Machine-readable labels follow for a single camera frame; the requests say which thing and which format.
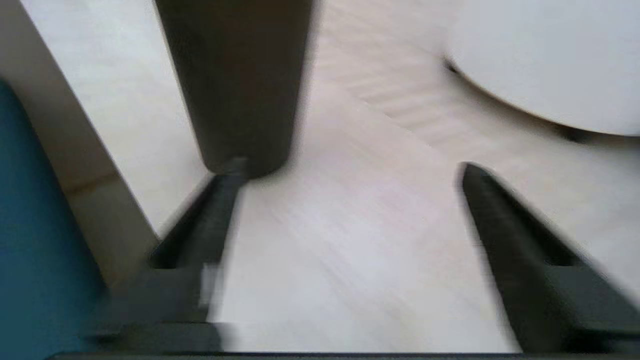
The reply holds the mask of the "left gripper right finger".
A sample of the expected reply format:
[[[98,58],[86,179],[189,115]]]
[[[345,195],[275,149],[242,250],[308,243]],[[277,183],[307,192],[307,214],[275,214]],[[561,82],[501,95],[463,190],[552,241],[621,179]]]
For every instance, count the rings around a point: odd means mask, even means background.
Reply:
[[[639,308],[475,162],[458,183],[515,340],[530,354],[637,354]]]

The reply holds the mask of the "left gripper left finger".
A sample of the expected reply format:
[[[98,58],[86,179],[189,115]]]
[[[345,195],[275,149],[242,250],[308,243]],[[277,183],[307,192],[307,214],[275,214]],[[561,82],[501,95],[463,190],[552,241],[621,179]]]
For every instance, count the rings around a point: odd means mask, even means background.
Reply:
[[[104,351],[219,353],[222,336],[208,321],[217,275],[247,160],[232,159],[178,219],[148,262],[110,290],[85,338]]]

